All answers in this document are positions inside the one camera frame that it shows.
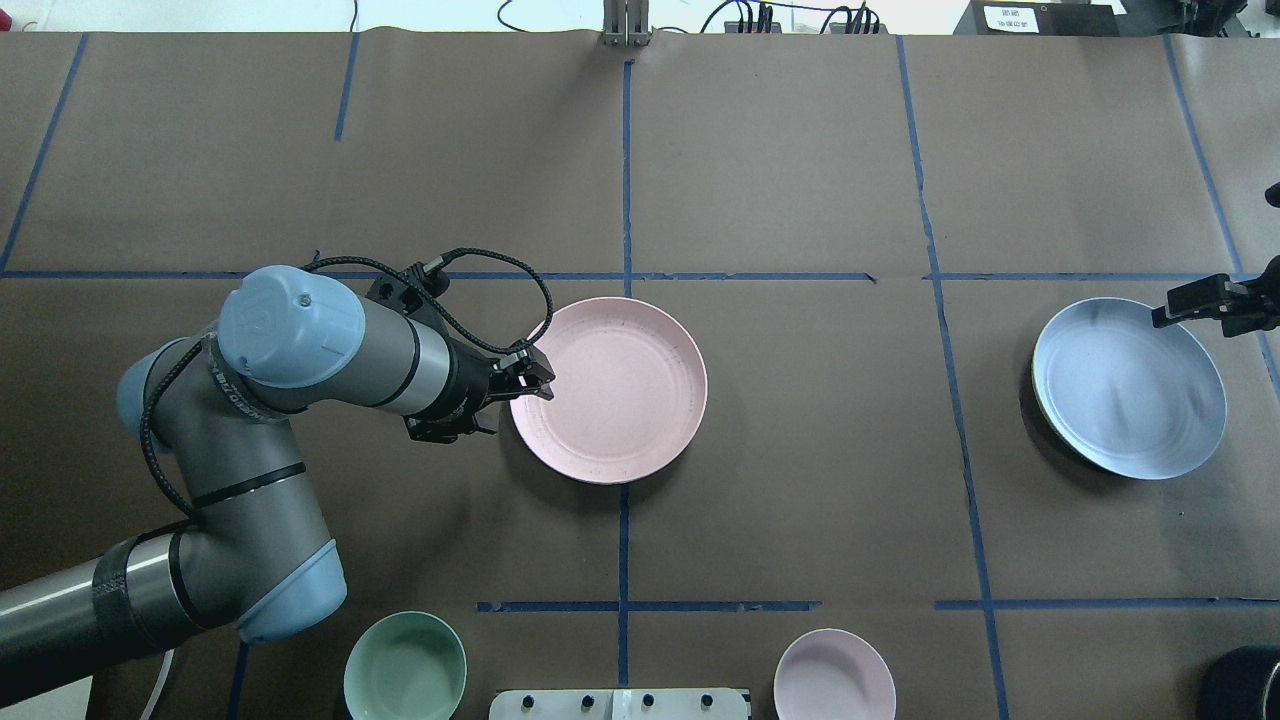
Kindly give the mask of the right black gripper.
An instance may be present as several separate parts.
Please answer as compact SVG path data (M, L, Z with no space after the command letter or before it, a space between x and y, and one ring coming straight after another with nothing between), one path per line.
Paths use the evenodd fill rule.
M1229 275L1208 275L1167 292L1167 302L1153 307L1155 328L1183 322L1220 322L1225 338L1252 332L1267 332L1279 324L1279 264L1276 255L1263 272L1251 281L1234 282Z

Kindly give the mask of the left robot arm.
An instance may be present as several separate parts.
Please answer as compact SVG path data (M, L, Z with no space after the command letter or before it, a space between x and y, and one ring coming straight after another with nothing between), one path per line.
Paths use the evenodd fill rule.
M293 416L337 401L448 445L495 433L493 404L553 396L536 346L549 316L499 346L443 307L445 268L463 255L403 270L360 256L260 268L204 331L131 366L116 411L180 519L3 593L3 705L219 626L266 644L332 616L346 577Z

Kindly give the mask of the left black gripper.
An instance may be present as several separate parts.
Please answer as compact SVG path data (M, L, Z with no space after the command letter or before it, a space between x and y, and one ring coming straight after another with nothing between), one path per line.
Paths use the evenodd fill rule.
M461 423L489 405L508 404L521 397L554 398L549 383L556 379L556 373L550 360L536 346L494 356L457 340L449 343L454 360L449 383L449 421Z

